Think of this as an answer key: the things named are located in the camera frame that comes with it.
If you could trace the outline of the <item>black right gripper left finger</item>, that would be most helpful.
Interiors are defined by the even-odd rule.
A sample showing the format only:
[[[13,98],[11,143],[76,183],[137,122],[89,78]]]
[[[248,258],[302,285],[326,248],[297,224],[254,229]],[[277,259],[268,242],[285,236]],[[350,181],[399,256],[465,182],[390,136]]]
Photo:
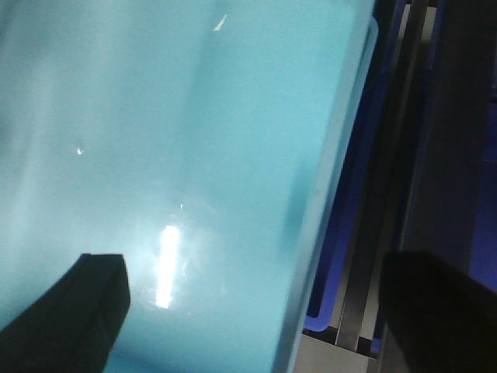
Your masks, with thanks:
[[[102,372],[130,307],[121,254],[83,254],[1,331],[3,372]]]

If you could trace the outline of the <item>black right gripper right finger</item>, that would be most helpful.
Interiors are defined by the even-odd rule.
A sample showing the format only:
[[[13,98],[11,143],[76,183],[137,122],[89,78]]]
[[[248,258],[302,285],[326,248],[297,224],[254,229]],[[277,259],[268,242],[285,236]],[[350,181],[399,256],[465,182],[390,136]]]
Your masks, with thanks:
[[[382,310],[411,372],[494,372],[496,294],[428,252],[391,252]]]

